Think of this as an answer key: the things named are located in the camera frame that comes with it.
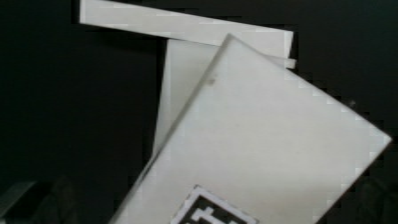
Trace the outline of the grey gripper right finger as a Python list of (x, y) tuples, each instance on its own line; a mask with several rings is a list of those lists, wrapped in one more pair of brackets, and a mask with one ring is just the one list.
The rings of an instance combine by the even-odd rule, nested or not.
[(398, 224), (398, 183), (361, 180), (354, 224)]

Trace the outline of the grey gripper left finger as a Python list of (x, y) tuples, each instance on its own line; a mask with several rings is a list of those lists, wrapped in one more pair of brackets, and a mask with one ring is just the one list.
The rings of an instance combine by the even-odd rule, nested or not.
[(80, 224), (73, 185), (55, 181), (16, 182), (0, 194), (0, 224)]

